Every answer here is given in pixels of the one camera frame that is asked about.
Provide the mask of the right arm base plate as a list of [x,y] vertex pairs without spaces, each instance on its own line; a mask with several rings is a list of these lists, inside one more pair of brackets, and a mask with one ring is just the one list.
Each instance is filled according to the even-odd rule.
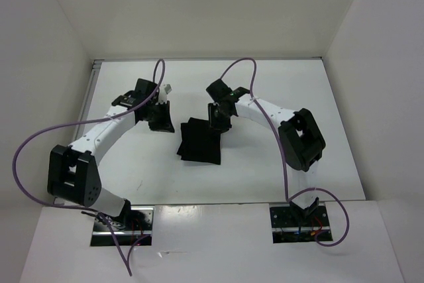
[[319,205],[305,221],[300,222],[288,205],[271,205],[269,211],[274,244],[314,242],[316,235],[319,241],[325,243],[333,240],[324,205]]

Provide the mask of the black skirt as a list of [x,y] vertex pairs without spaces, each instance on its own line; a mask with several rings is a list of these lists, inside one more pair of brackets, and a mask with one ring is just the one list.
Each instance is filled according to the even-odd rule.
[[221,164],[221,133],[212,129],[207,120],[190,117],[181,123],[181,136],[177,154],[182,160]]

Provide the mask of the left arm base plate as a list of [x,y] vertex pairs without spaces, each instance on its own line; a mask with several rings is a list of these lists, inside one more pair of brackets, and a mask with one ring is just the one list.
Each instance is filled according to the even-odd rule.
[[[120,246],[150,246],[152,244],[152,228],[154,220],[153,206],[132,206],[129,220],[106,216],[116,240]],[[111,247],[115,242],[107,224],[95,218],[91,233],[91,247]]]

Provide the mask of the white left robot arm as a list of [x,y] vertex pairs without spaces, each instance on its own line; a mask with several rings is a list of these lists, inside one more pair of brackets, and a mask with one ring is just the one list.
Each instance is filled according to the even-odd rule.
[[169,84],[139,79],[133,90],[112,102],[103,122],[68,146],[55,146],[50,152],[48,193],[101,212],[100,222],[110,222],[119,230],[139,221],[140,214],[129,200],[102,186],[98,166],[111,147],[141,121],[151,131],[174,133],[168,101],[171,90]]

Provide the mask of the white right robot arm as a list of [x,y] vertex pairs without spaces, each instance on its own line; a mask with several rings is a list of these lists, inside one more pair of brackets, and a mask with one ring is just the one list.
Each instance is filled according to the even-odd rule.
[[215,131],[227,132],[233,116],[276,130],[286,166],[292,169],[295,190],[301,192],[289,201],[290,217],[295,224],[306,225],[319,205],[315,177],[326,147],[312,113],[305,108],[293,111],[278,107],[253,96],[244,87],[233,90],[221,79],[210,84],[206,92],[213,100],[208,104],[208,116],[209,126]]

